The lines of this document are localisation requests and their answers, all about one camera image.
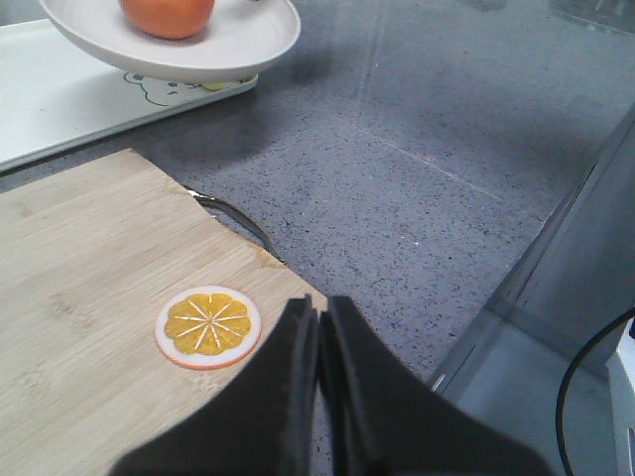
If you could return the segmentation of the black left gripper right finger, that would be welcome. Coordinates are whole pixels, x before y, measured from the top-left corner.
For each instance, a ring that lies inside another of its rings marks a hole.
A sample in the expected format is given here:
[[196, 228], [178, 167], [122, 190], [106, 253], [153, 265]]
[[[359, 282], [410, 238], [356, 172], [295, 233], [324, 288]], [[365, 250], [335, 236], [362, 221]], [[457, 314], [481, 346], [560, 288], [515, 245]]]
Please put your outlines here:
[[530, 447], [453, 407], [386, 347], [350, 297], [319, 324], [337, 475], [548, 475]]

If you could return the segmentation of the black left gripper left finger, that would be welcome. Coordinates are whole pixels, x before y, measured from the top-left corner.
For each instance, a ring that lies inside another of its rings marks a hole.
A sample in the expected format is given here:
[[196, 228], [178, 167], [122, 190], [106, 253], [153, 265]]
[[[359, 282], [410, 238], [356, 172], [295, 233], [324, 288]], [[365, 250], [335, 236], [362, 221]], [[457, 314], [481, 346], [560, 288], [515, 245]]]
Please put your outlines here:
[[124, 455], [112, 474], [309, 474], [317, 369], [317, 312], [310, 297], [292, 298], [221, 392]]

